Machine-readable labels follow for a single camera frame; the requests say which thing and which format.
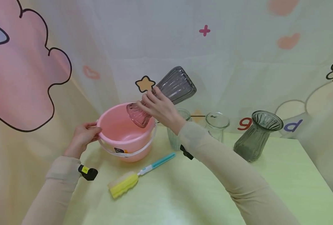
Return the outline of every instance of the bucket handle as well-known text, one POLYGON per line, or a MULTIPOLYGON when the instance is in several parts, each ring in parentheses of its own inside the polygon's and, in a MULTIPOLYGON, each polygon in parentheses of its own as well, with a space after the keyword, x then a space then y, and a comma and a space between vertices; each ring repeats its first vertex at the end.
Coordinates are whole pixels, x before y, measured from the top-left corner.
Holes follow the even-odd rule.
POLYGON ((128 157, 134 156, 134 155, 138 154, 139 152, 142 152, 144 149, 146 149, 152 143, 152 141, 153 141, 153 139, 154 139, 154 137, 155 137, 156 134, 157 134, 157 123, 155 123, 155 125, 154 125, 154 131, 153 131, 152 137, 150 138, 150 141, 143 148, 141 148, 138 151, 133 152, 133 153, 119 153, 119 152, 114 152, 114 151, 110 150, 109 148, 107 148, 105 146, 105 144, 103 143, 102 140, 99 139, 98 141, 99 141, 100 145, 103 147, 103 149, 105 151, 109 152, 110 154, 112 154, 114 156, 122 156, 124 158, 128 158, 128 157))

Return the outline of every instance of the yellow star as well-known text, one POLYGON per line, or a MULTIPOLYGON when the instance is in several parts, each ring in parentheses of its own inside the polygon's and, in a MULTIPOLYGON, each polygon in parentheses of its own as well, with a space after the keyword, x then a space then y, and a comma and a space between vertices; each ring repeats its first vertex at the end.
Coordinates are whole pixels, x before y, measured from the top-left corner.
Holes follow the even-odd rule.
POLYGON ((138 86, 139 92, 144 93, 154 87, 155 81, 150 80, 148 76, 143 76, 141 80, 135 81, 135 84, 138 86))
POLYGON ((191 114, 193 121, 195 123, 199 123, 199 121, 201 121, 202 119, 205 118, 205 116, 203 116, 203 114, 201 113, 201 111, 199 109, 195 110, 192 114, 191 114))

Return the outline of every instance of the yellow clip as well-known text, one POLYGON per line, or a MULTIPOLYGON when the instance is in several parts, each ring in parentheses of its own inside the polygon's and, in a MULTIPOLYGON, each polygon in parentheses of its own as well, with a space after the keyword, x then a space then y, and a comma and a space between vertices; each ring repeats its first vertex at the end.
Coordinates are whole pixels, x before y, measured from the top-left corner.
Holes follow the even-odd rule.
POLYGON ((88 171, 89 171, 89 168, 86 167, 86 166, 83 166, 83 168, 82 168, 82 172, 85 173, 85 174, 87 174, 88 171))

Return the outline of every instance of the pink plus sign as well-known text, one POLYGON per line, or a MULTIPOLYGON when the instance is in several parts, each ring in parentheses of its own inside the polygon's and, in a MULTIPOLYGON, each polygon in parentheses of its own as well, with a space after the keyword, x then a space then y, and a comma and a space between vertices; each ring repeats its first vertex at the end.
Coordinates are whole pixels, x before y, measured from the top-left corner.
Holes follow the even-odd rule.
POLYGON ((208 25, 204 26, 204 29, 200 29, 199 33, 203 33, 203 36, 205 37, 207 33, 209 33, 210 30, 208 29, 208 25))

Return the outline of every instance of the beige sleeve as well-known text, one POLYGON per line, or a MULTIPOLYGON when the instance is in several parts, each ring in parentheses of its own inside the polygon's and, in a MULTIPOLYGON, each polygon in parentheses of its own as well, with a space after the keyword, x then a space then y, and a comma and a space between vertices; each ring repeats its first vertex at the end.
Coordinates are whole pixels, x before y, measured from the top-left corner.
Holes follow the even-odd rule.
POLYGON ((81 174, 81 161, 58 157, 46 175, 45 183, 30 206, 22 225, 62 225, 69 201, 81 174))
POLYGON ((223 184, 247 225, 299 224, 259 173, 207 130, 188 122, 178 137, 185 149, 223 184))

